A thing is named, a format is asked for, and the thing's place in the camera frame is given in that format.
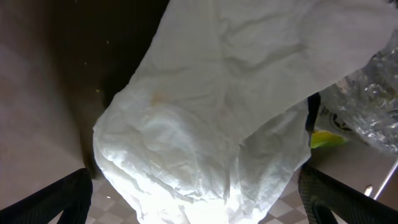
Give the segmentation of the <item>brown serving tray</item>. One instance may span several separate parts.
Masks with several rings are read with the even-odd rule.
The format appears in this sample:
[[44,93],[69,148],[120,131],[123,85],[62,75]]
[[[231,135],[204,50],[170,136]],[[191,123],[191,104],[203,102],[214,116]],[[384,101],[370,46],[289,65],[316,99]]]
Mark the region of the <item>brown serving tray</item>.
[[[96,163],[93,128],[134,75],[170,1],[183,0],[1,2],[2,208],[87,168],[100,221],[139,222]],[[95,222],[89,211],[86,222]]]

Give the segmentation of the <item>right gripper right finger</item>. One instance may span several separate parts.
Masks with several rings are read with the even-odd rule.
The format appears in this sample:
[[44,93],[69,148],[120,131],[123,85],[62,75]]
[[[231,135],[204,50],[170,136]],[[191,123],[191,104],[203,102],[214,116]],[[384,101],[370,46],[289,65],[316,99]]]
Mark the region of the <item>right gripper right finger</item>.
[[302,166],[298,191],[310,224],[397,223],[397,211],[365,196],[308,164]]

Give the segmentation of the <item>white napkin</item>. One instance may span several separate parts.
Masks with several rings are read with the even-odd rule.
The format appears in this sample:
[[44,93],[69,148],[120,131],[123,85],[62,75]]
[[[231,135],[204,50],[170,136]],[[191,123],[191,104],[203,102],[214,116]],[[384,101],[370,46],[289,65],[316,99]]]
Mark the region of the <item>white napkin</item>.
[[310,158],[307,98],[396,27],[385,1],[170,1],[96,163],[140,223],[257,223]]

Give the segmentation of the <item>green foil snack wrapper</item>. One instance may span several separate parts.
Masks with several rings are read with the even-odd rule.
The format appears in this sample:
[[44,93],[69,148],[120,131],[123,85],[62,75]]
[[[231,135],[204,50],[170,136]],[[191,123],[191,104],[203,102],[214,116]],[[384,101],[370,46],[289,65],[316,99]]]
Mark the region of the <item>green foil snack wrapper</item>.
[[359,70],[308,97],[310,147],[354,140],[397,154],[397,31]]

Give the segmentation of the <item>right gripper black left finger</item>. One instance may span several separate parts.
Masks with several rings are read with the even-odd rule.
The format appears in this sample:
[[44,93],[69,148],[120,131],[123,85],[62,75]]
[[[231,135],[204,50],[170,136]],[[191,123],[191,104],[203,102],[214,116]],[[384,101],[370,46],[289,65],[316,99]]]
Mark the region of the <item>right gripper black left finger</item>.
[[1,210],[1,224],[85,224],[93,183],[87,168],[78,169],[42,190]]

